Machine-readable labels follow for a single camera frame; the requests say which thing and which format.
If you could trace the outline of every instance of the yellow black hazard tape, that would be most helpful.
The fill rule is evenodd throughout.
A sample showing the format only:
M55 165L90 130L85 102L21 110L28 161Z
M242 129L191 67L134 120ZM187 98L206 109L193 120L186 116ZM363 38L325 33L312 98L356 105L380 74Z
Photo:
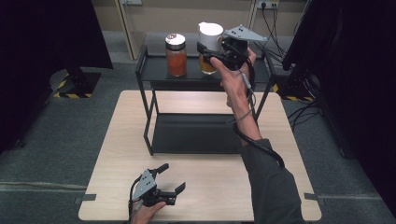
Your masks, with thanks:
M67 87L69 91L61 91L62 88ZM64 80L59 84L57 88L57 92L53 95L53 97L65 97L71 99L79 99L79 98L90 98L92 96L92 90L84 90L83 92L76 92L76 88L74 88L73 82L70 80L69 74L64 77Z
M304 96L304 97L297 97L297 96L292 96L292 95L283 95L279 94L279 87L274 84L273 86L274 92L276 92L282 100L291 100L291 101L314 101L314 99L311 96Z

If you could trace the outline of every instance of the white cup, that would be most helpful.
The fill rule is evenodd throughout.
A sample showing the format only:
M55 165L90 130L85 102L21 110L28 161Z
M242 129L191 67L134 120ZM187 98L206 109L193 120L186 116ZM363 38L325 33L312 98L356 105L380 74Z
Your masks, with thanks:
M210 22L201 22L199 25L199 38L198 42L207 47L207 49L214 51L221 51L221 41L223 28L216 24ZM204 55L200 54L199 64L201 71L205 74L213 74L216 69L210 64L204 62Z

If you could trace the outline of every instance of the black curtain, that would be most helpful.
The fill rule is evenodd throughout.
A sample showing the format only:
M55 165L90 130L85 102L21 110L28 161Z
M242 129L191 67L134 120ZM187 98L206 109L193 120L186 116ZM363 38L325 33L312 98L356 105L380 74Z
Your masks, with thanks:
M0 152L23 135L67 66L112 68L90 0L0 1Z
M345 1L321 92L377 191L396 216L396 2Z

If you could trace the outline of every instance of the black cable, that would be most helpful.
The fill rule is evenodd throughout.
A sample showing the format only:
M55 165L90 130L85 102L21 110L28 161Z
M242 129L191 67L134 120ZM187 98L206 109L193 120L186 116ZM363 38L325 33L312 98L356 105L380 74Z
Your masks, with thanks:
M265 24L266 24L266 26L267 26L267 28L268 28L268 31L270 32L270 38L273 39L273 41L274 41L276 47L278 48L278 50L283 50L283 49L279 46L279 43L277 42L277 38L275 38L274 33L273 33L274 29L276 28L276 19L274 19L273 28L271 29L271 28L270 28L270 25L269 25L269 23L268 23L268 21L267 21L267 19L266 19L266 17L265 17L265 14L264 14L264 7L262 7L262 17L264 18Z
M140 176L134 181L134 183L133 183L132 186L131 186L131 190L129 191L129 202L128 202L129 218L128 218L128 221L124 222L124 224L129 224L129 223L131 223L131 219L132 219L132 217L133 217L133 211L132 211L132 209L133 209L133 204L134 204L134 201L132 201L132 194L133 194L133 192L134 192L134 186L137 184L137 182L140 181L140 178L141 178L141 177L142 177L142 175L140 175Z
M274 11L273 11L273 18L274 18L274 24L273 24L273 32L275 33L275 39L277 43L277 50L279 51L279 55L281 58L283 58L283 49L279 46L279 42L277 41L277 31L276 31L276 20L277 20L277 7L276 4L274 4Z
M294 132L294 128L295 128L296 123L297 123L297 119L304 113L304 111L305 111L307 108L312 107L312 106L314 105L313 103L312 103L312 104L308 104L307 106L305 106L305 107L299 109L299 110L300 110L300 113L296 116L296 118L294 119L293 124L291 125L291 131L292 131L292 132Z
M251 108L250 108L250 110L245 114L245 115L243 115L241 118L239 118L239 119L235 119L235 118L232 118L232 119L228 119L225 123L226 124L235 124L235 123L237 123L239 120L241 120L241 119L244 119L245 117L247 117L250 113L252 113L252 112L254 112L255 110L254 110L254 106L256 105L256 95L254 94L254 91L250 88L250 89L248 89L247 91L249 91L249 95L248 95L248 101L249 102L251 102Z
M310 102L309 104L307 104L305 107L299 108L298 110L294 111L293 113L291 113L290 115L288 115L288 119L290 119L293 115L295 115L297 112L306 109L307 107L311 107L313 106L313 104L315 104L316 101Z
M303 120L303 121L300 121L300 122L296 123L295 126L297 126L299 124L302 124L304 122L307 122L309 119L312 119L314 116L319 115L319 114L320 114L320 112L312 112L312 113L303 114L303 115L300 116L300 118L304 117L304 116L308 116L308 115L311 115L311 116L308 117L307 119Z
M255 141L249 137L247 137L246 135L244 135L241 131L239 131L238 126L236 125L236 123L233 125L233 130L236 132L236 134L239 135L239 137L241 137L244 141L246 141L247 143L249 143L250 145L263 150L264 152L268 153L270 156L272 156L277 163L279 164L280 167L285 168L285 162L283 162L282 157L279 156L279 154L277 154L273 149L266 147L265 145L261 144L258 141Z
M263 46L261 43L256 43L256 42L254 42L254 45L255 45L261 52L264 51L264 46ZM280 55L276 54L275 52L271 51L270 49L267 49L267 50L268 50L268 53L270 54L271 58L274 59L275 61L277 61L277 62L279 63L279 64L277 64L277 65L281 66L282 60L279 59L279 58L280 58Z
M315 86L311 85L308 81L308 78L306 78L303 82L305 89L308 91L308 93L312 96L312 98L317 99L316 94L318 93L318 90Z
M255 71L254 71L253 63L251 62L251 60L249 59L249 57L247 57L247 59L246 59L246 64L247 64L248 73L249 73L248 81L250 82L250 85L253 85L253 86L254 86L254 80L255 80L255 78L256 78L256 73L255 73Z

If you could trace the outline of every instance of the gray sleeve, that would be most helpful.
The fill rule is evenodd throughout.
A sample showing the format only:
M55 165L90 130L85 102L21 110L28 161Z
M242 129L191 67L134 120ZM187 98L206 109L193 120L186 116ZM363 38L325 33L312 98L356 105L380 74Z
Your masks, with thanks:
M268 139L260 142L271 147ZM305 223L293 175L261 149L247 145L240 152L250 181L255 223Z

